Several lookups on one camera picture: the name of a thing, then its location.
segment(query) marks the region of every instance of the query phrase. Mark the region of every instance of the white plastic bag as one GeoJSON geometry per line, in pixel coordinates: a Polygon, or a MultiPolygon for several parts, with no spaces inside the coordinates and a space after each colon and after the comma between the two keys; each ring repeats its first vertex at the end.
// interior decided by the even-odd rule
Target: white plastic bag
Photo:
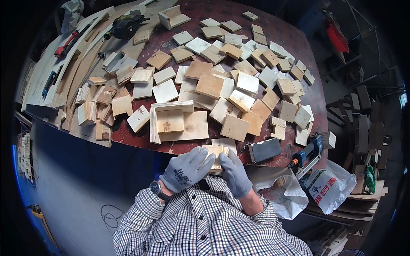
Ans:
{"type": "Polygon", "coordinates": [[[285,176],[287,180],[286,184],[282,187],[272,187],[279,177],[268,177],[265,180],[259,180],[259,182],[254,182],[253,186],[261,196],[271,201],[278,218],[293,220],[306,208],[309,199],[292,170],[284,172],[281,176],[285,176]]]}
{"type": "Polygon", "coordinates": [[[301,182],[323,213],[330,214],[350,195],[356,186],[356,176],[327,160],[326,169],[312,171],[310,176],[301,182]]]}

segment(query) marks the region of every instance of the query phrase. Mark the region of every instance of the hand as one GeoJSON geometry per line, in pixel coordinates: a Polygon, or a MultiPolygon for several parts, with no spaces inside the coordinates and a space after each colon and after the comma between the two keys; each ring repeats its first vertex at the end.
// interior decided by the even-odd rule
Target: hand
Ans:
{"type": "Polygon", "coordinates": [[[252,182],[246,175],[244,165],[238,156],[230,150],[228,156],[219,154],[219,162],[225,169],[222,177],[236,199],[242,198],[252,189],[252,182]]]}
{"type": "Polygon", "coordinates": [[[159,179],[169,190],[179,193],[200,181],[211,170],[216,155],[210,154],[205,160],[207,155],[207,148],[195,147],[188,153],[173,157],[159,179]]]}

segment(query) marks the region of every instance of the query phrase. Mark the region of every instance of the watch face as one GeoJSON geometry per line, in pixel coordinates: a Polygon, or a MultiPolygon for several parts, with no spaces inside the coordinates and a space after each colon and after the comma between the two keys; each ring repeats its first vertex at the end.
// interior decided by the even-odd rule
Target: watch face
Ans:
{"type": "Polygon", "coordinates": [[[155,181],[151,182],[150,184],[150,189],[154,194],[159,194],[161,192],[160,188],[159,188],[159,184],[155,181]]]}

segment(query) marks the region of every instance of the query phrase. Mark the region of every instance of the red workbench surface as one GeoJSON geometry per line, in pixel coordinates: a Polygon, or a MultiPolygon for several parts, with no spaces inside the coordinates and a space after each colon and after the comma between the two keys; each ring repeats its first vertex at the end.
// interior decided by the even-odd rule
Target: red workbench surface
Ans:
{"type": "MultiPolygon", "coordinates": [[[[305,91],[305,95],[301,96],[300,103],[303,105],[310,104],[312,108],[314,116],[312,131],[322,132],[328,130],[325,96],[323,94],[319,71],[317,69],[312,50],[310,49],[309,43],[303,32],[271,14],[234,2],[228,2],[224,0],[181,0],[178,1],[177,5],[181,6],[181,13],[190,17],[191,21],[179,25],[171,30],[167,30],[161,24],[158,25],[138,58],[139,66],[147,67],[148,64],[146,63],[146,60],[150,58],[156,50],[161,50],[171,55],[170,50],[178,46],[177,43],[172,39],[172,36],[185,30],[188,31],[194,38],[199,37],[210,43],[213,43],[215,39],[207,40],[202,34],[202,26],[200,24],[201,20],[207,18],[213,18],[219,22],[233,20],[234,22],[242,26],[242,29],[234,32],[234,34],[246,35],[249,39],[253,38],[251,24],[259,25],[263,28],[268,45],[270,41],[282,45],[290,54],[292,54],[296,58],[296,61],[300,59],[310,70],[310,73],[315,77],[315,82],[312,86],[309,86],[304,79],[302,80],[301,84],[305,91]],[[247,18],[242,16],[242,13],[246,11],[250,11],[256,14],[257,16],[259,16],[259,18],[255,21],[248,20],[247,18]]],[[[251,58],[249,58],[248,61],[253,63],[253,60],[251,58]]],[[[177,64],[174,58],[172,58],[163,68],[172,66],[175,72],[177,72],[179,65],[189,66],[190,63],[191,61],[184,61],[180,64],[177,64]]],[[[227,57],[220,62],[225,71],[228,72],[232,70],[233,66],[237,63],[239,63],[239,61],[236,61],[231,57],[227,57]]],[[[126,87],[130,91],[130,93],[132,93],[132,84],[127,84],[126,87]]],[[[262,97],[263,90],[264,86],[259,84],[259,95],[257,96],[257,98],[260,99],[262,97]]],[[[277,86],[275,86],[274,91],[282,98],[277,86]]],[[[132,108],[134,111],[136,111],[141,105],[144,105],[147,109],[150,109],[151,103],[155,103],[154,96],[150,98],[135,100],[132,104],[132,108]]],[[[195,108],[195,111],[204,111],[204,109],[195,108]]],[[[272,112],[272,115],[278,116],[278,112],[279,104],[276,105],[276,108],[272,112]]],[[[268,120],[263,124],[262,131],[259,137],[247,134],[243,143],[236,141],[238,157],[242,160],[243,163],[251,163],[247,144],[259,142],[269,138],[268,134],[272,132],[272,126],[269,125],[269,121],[270,118],[268,118],[268,120]]],[[[149,124],[143,127],[140,132],[134,133],[124,119],[121,122],[120,127],[113,127],[112,140],[134,147],[178,155],[186,153],[196,146],[201,146],[203,144],[210,145],[211,139],[223,137],[219,134],[222,125],[217,123],[210,117],[208,117],[208,128],[209,139],[207,140],[180,140],[174,142],[163,142],[161,145],[157,145],[150,143],[149,124]]],[[[274,159],[268,159],[259,162],[257,163],[257,165],[285,167],[289,163],[290,159],[292,159],[293,154],[303,149],[303,147],[294,144],[295,133],[296,124],[287,122],[285,140],[280,142],[282,154],[276,156],[274,159]]],[[[326,159],[327,150],[324,150],[322,160],[316,165],[316,167],[325,168],[326,159]]]]}

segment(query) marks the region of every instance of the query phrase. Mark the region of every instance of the wristwatch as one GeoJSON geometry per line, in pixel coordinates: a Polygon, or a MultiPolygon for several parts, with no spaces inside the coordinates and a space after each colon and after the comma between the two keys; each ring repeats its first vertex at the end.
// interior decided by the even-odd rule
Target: wristwatch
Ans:
{"type": "Polygon", "coordinates": [[[171,198],[169,195],[166,195],[162,192],[161,184],[157,181],[151,182],[150,189],[155,195],[157,195],[159,198],[161,198],[164,201],[168,201],[171,198]]]}

